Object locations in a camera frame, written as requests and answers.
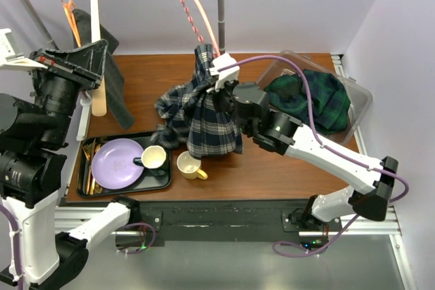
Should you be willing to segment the navy beige plaid skirt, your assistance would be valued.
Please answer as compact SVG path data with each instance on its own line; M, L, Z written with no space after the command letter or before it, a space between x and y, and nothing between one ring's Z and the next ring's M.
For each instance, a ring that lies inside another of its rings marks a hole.
M243 153L243 138L230 116L217 112L212 95L209 68L213 47L199 45L194 50L195 66L192 78L167 90L154 108L164 124L157 126L150 138L153 145L177 149L185 145L196 159Z

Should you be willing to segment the black dotted skirt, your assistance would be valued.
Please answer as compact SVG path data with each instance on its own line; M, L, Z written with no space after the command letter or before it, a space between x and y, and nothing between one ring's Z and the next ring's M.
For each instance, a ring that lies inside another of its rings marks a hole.
M91 42L91 15L80 9L74 9L73 15L81 44L84 46ZM119 41L103 25L100 25L100 32L101 38L108 42L104 73L107 106L120 127L128 130L135 123L135 119L127 109L124 100L124 76L113 56Z

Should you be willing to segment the orange plastic hanger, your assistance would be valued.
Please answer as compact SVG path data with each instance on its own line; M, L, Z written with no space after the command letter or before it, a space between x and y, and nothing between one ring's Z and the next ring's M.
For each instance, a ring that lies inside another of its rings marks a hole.
M80 39L80 34L79 34L79 31L78 31L77 23L76 23L75 16L74 16L74 13L73 13L73 11L75 9L75 4L74 4L73 0L69 0L67 3L63 2L63 9L64 9L64 12L65 12L66 18L68 20L70 29L71 29L71 31L73 33L74 40L75 40L76 44L79 47L81 47L82 46L82 42L81 42L81 39Z

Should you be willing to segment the green plaid skirt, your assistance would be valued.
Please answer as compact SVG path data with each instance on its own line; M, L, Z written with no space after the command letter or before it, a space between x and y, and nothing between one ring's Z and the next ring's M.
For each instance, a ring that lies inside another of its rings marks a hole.
M311 93L313 121L318 133L329 135L343 132L348 127L351 104L344 85L330 73L305 69L303 71ZM284 74L264 88L269 103L279 111L310 123L307 91L297 74Z

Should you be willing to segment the pink plastic hanger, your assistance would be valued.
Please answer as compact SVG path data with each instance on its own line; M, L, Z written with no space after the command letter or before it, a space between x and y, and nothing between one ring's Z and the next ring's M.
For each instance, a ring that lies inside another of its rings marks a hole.
M211 27L211 23L209 21L209 17L207 15L207 12L205 11L200 0L192 0L192 1L193 1L194 6L196 7L196 10L198 12L199 17L203 21L204 27L206 29L208 36L209 36L209 41L210 41L212 50L214 51L213 57L217 58L217 57L222 55L222 52L219 49L218 41L217 41L217 38L215 36L215 33L213 32L213 28ZM179 2L181 4L181 7L183 9L184 14L186 15L188 23L190 24L190 27L196 36L197 41L201 44L205 44L206 40L203 37L203 35L201 34L198 27L196 26L196 23L195 23L195 20L191 14L191 11L186 4L186 0L179 0Z

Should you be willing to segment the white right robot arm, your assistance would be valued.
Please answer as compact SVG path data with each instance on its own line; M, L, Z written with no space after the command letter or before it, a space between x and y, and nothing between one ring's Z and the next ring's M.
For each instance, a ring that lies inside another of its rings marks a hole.
M312 231L355 213L384 221L391 202L398 162L356 153L321 135L296 118L269 106L268 94L254 82L226 82L207 90L218 112L231 116L243 134L263 150L304 160L338 177L347 186L311 196L304 209L289 215L292 223Z

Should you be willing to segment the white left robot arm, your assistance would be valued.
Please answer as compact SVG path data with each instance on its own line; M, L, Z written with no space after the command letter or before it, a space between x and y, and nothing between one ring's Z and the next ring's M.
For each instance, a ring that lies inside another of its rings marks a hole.
M1 95L1 212L10 224L12 257L1 272L19 289L60 289L83 270L91 250L120 228L136 229L140 205L126 196L80 227L56 232L55 210L66 136L82 91L97 89L105 71L104 39L71 51L30 55L33 102Z

